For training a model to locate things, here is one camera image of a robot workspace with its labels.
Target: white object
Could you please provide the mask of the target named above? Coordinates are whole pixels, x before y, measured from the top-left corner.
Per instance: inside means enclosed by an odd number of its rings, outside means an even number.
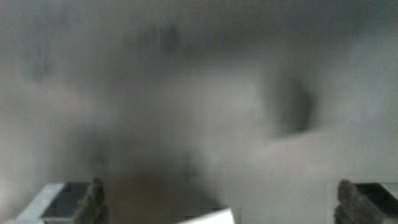
[[[226,209],[178,224],[235,224],[233,211]]]

